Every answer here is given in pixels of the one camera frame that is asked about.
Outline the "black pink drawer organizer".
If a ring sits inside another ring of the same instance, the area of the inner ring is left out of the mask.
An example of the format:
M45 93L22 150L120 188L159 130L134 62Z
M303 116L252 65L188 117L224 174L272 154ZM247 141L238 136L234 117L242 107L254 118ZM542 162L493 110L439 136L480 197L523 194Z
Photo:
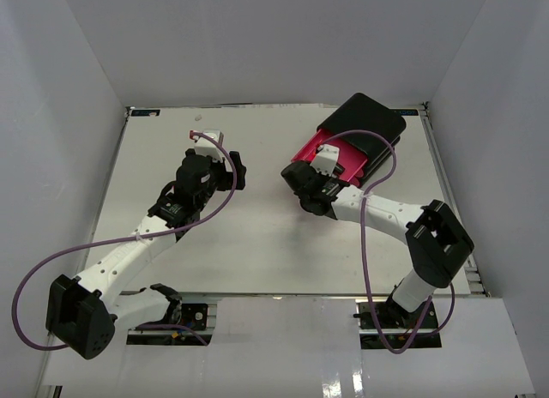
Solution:
M335 140L330 137L349 130L367 130L395 146L406 127L400 114L362 93L356 93L317 126L315 135L293 156L292 161L312 162L317 147L327 142L340 149L336 176L361 187L388 159L389 149L374 136L353 134Z

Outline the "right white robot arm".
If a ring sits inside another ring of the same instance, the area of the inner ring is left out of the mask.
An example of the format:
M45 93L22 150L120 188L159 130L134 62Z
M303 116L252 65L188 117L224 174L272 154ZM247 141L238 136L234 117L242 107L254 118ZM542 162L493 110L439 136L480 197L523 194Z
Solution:
M383 308L397 328L415 322L422 304L436 289L449 286L474 251L473 240L445 202L415 205L366 194L348 182L318 173L304 161L293 162L281 176L304 211L333 220L362 222L408 247L412 270Z

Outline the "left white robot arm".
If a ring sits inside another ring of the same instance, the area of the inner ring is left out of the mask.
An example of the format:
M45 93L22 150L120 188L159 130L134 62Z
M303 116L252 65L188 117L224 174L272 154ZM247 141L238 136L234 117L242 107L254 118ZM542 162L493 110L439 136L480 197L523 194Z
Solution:
M181 324L182 299L169 286L153 284L130 296L122 292L186 234L188 225L199 221L215 192L245 187L246 168L239 153L228 155L234 164L231 172L224 162L188 149L175 179L162 189L129 241L75 277L62 274L52 282L46 328L84 359L93 359L118 330Z

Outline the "dark blue table label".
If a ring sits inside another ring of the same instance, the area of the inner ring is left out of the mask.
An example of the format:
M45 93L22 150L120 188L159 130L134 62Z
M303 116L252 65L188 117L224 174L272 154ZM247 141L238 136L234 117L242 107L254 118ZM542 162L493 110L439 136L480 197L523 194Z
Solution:
M158 117L160 109L133 109L130 115L132 117Z

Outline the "right dark table label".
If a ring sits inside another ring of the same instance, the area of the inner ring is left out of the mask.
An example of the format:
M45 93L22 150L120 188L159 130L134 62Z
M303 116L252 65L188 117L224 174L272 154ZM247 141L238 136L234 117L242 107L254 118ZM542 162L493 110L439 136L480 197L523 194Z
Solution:
M417 109L393 109L393 112L399 114L400 116L418 116L419 112Z

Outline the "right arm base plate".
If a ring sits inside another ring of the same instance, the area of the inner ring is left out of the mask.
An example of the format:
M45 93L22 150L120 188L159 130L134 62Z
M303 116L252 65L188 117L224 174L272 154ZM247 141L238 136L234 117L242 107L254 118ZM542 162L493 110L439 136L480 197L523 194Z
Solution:
M374 301L374 308L382 329L413 329L425 308L426 302L414 312L407 312L393 301ZM359 320L359 326L362 329L374 329L373 316L370 304L368 302L358 303L358 310L353 314L354 318ZM438 327L437 314L433 304L429 304L425 317L420 325L420 329L436 329Z

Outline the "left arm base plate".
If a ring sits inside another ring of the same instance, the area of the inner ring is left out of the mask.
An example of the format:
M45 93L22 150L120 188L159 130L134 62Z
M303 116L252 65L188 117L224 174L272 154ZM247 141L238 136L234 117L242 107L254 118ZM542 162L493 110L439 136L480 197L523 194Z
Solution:
M142 325L180 325L198 331L207 327L207 320L207 304L146 305L125 314L116 326L118 329L133 329Z

